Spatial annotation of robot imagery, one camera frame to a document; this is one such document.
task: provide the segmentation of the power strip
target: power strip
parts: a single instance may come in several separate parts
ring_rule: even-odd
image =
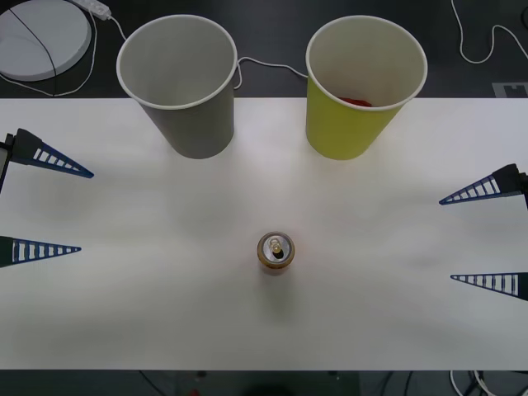
[[[91,12],[95,17],[106,21],[111,16],[110,8],[97,0],[69,0],[84,11]]]

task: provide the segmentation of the paper cup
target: paper cup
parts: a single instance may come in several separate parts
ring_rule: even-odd
[[[208,158],[233,138],[231,78],[237,58],[233,39],[217,23],[165,16],[126,40],[117,56],[117,77],[178,153]]]
[[[333,159],[365,152],[427,78],[426,55],[417,40],[374,16],[346,16],[323,26],[308,44],[306,65],[308,141]]]

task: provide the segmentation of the gray paper cup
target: gray paper cup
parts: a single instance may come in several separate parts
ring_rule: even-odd
[[[178,153],[208,158],[233,138],[237,58],[233,39],[219,24],[201,16],[165,16],[126,40],[117,77]]]

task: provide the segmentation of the black floor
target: black floor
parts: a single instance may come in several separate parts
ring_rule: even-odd
[[[20,1],[0,5],[0,12]],[[398,23],[416,36],[429,61],[429,78],[421,97],[495,97],[492,83],[528,82],[528,59],[515,41],[497,31],[495,53],[485,64],[468,64],[458,52],[460,33],[450,0],[105,0],[126,35],[155,18],[190,13],[224,26],[239,56],[289,64],[306,71],[304,52],[312,34],[346,15],[366,14]],[[521,24],[526,0],[455,0],[464,25],[464,50],[471,59],[489,51],[491,27],[504,25],[528,49],[528,30]],[[122,39],[111,21],[97,20],[99,43],[94,72],[83,89],[70,97],[125,97],[116,78],[116,56]],[[77,87],[90,68],[92,47],[83,59],[59,76],[59,92]],[[304,97],[305,81],[288,70],[243,65],[240,97]],[[51,81],[35,85],[52,92]],[[509,97],[527,97],[506,88]],[[0,80],[0,97],[42,97]]]
[[[388,373],[324,371],[215,371],[198,379],[191,371],[146,371],[151,384],[137,371],[0,371],[2,396],[457,396],[447,371]],[[528,376],[486,371],[489,390],[500,396],[521,396]],[[470,386],[466,371],[455,372],[462,393]],[[470,395],[479,396],[480,389]]]

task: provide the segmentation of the pull tab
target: pull tab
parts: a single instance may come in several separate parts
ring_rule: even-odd
[[[281,259],[282,257],[284,257],[284,252],[282,251],[281,241],[279,241],[279,239],[277,238],[270,239],[270,250],[276,259]]]

